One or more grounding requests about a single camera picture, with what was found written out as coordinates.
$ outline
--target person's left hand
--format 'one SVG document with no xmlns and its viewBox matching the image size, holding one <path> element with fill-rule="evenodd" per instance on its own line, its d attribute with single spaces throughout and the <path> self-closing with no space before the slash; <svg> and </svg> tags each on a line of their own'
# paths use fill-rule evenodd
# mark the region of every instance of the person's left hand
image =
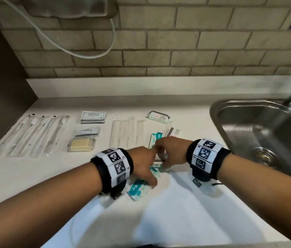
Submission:
<svg viewBox="0 0 291 248">
<path fill-rule="evenodd" d="M 146 180 L 151 186 L 157 185 L 157 179 L 150 171 L 150 166 L 156 158 L 156 150 L 144 146 L 127 150 L 134 163 L 133 174 L 142 180 Z"/>
</svg>

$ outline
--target white countertop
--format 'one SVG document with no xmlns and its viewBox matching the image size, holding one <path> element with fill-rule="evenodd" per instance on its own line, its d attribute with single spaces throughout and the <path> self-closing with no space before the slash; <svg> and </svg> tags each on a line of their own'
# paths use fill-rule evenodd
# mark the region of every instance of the white countertop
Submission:
<svg viewBox="0 0 291 248">
<path fill-rule="evenodd" d="M 41 99 L 25 113 L 69 115 L 59 149 L 40 158 L 0 157 L 0 202 L 43 180 L 79 166 L 109 146 L 114 116 L 144 119 L 151 110 L 171 116 L 174 127 L 190 140 L 207 137 L 224 143 L 209 115 L 218 96 L 137 96 Z M 92 152 L 66 152 L 83 110 L 107 112 Z M 223 185 L 195 191 L 188 165 L 163 173 L 144 199 L 123 195 L 110 206 L 90 201 L 44 247 L 115 247 L 160 243 L 173 245 L 255 244 L 288 239 L 270 227 Z"/>
</svg>

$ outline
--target wristband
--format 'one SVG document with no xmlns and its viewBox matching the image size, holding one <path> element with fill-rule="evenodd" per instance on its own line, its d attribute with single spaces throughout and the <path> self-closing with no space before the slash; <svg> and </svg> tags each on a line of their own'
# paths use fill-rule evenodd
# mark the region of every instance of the wristband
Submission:
<svg viewBox="0 0 291 248">
<path fill-rule="evenodd" d="M 231 151 L 210 139 L 198 139 L 187 150 L 186 160 L 193 169 L 193 176 L 200 181 L 217 180 L 222 162 Z"/>
<path fill-rule="evenodd" d="M 113 198 L 121 195 L 126 179 L 134 170 L 131 156 L 124 149 L 110 148 L 93 156 L 91 162 L 95 164 L 102 180 L 102 192 L 111 193 Z"/>
</svg>

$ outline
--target hand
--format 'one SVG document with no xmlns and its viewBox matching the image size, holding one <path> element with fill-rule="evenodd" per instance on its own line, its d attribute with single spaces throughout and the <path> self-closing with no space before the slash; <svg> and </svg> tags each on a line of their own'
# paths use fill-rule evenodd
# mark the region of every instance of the hand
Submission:
<svg viewBox="0 0 291 248">
<path fill-rule="evenodd" d="M 156 150 L 146 147 L 137 147 L 127 150 L 134 163 L 133 174 L 142 180 L 146 180 L 151 186 L 157 185 L 157 179 L 150 171 L 150 166 L 156 158 Z"/>
<path fill-rule="evenodd" d="M 170 168 L 176 164 L 184 164 L 187 162 L 186 154 L 189 145 L 193 141 L 177 138 L 177 137 L 163 137 L 156 140 L 155 147 L 158 153 L 164 153 L 166 150 L 168 157 L 163 162 L 164 168 Z"/>
</svg>

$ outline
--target person's right hand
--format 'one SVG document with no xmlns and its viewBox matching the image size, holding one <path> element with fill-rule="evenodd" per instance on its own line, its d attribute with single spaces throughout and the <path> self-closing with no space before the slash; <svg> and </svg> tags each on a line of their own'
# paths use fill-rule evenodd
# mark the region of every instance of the person's right hand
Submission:
<svg viewBox="0 0 291 248">
<path fill-rule="evenodd" d="M 157 152 L 164 153 L 165 149 L 168 154 L 166 161 L 163 162 L 163 167 L 167 169 L 176 164 L 186 163 L 187 150 L 192 142 L 177 137 L 163 137 L 156 140 L 155 146 Z"/>
</svg>

